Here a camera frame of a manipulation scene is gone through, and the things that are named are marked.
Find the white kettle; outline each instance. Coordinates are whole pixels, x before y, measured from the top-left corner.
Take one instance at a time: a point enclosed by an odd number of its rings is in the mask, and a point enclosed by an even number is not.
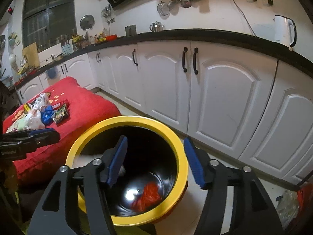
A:
[[[275,37],[274,41],[283,44],[289,49],[295,46],[297,42],[297,30],[295,22],[287,17],[275,15]],[[291,39],[291,27],[294,31],[293,40]]]

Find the stainless steel teapot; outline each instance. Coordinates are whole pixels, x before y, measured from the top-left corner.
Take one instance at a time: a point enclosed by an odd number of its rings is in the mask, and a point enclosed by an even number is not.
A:
[[[163,30],[165,30],[165,25],[162,25],[162,23],[158,21],[152,23],[152,25],[150,26],[150,31],[152,32],[161,32]]]

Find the metal screw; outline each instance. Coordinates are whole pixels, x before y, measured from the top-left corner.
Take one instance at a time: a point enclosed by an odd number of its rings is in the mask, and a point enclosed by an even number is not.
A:
[[[243,168],[244,172],[251,172],[252,169],[249,166],[244,166]]]
[[[218,166],[218,165],[219,165],[219,161],[213,159],[213,160],[210,161],[210,164],[211,164],[212,166]]]
[[[67,170],[68,170],[68,167],[66,165],[63,165],[62,167],[60,167],[61,172],[65,172]]]
[[[102,160],[101,160],[101,159],[94,159],[94,160],[92,161],[92,164],[95,165],[95,166],[100,165],[101,163],[102,163]]]

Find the window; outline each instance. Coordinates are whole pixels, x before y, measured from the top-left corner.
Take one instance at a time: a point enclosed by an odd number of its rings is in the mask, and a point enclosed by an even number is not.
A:
[[[74,0],[25,0],[23,46],[54,45],[61,35],[76,32]]]

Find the plastic bag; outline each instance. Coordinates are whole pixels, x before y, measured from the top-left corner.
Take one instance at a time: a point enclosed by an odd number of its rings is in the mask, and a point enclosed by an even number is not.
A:
[[[41,93],[39,97],[36,99],[33,109],[39,109],[40,111],[44,111],[44,109],[50,105],[49,96],[47,93]]]
[[[286,229],[289,223],[294,219],[299,211],[299,202],[297,192],[286,190],[283,198],[278,202],[276,208],[283,229]]]
[[[26,117],[26,126],[24,130],[45,129],[46,126],[41,121],[41,113],[39,109],[31,109]]]
[[[7,132],[15,132],[24,130],[26,126],[26,114],[23,113],[8,129]]]
[[[44,125],[48,125],[52,123],[53,117],[54,117],[54,113],[53,113],[53,109],[51,105],[46,107],[45,110],[41,112],[41,121],[43,122]]]

